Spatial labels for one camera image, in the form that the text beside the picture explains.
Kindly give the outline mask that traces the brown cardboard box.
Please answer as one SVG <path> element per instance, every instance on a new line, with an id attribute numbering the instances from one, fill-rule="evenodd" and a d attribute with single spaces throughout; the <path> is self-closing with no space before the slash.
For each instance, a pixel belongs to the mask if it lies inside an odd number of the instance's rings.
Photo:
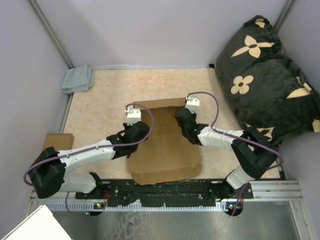
<path id="1" fill-rule="evenodd" d="M 193 179 L 203 168 L 201 150 L 183 135 L 174 117 L 185 98 L 140 101 L 141 120 L 153 130 L 127 160 L 127 169 L 139 185 Z"/>

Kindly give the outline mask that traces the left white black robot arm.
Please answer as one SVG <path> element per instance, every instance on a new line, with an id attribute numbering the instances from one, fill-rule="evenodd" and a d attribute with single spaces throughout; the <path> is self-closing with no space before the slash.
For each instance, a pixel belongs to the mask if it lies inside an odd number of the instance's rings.
<path id="1" fill-rule="evenodd" d="M 26 175 L 31 181 L 37 197 L 46 199 L 58 192 L 98 193 L 101 186 L 99 176 L 94 173 L 78 174 L 73 171 L 93 163 L 129 158 L 146 140 L 151 130 L 138 121 L 125 125 L 124 130 L 108 136 L 92 145 L 69 150 L 45 148 Z"/>

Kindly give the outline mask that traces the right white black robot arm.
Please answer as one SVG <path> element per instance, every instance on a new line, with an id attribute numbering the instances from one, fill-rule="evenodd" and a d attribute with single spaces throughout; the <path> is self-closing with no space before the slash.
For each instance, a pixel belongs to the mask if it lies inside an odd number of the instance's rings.
<path id="1" fill-rule="evenodd" d="M 239 165 L 225 178 L 226 183 L 235 190 L 260 179 L 280 157 L 276 148 L 254 127 L 222 130 L 197 123 L 197 115 L 186 107 L 178 109 L 174 117 L 182 135 L 191 144 L 223 148 L 235 154 Z"/>

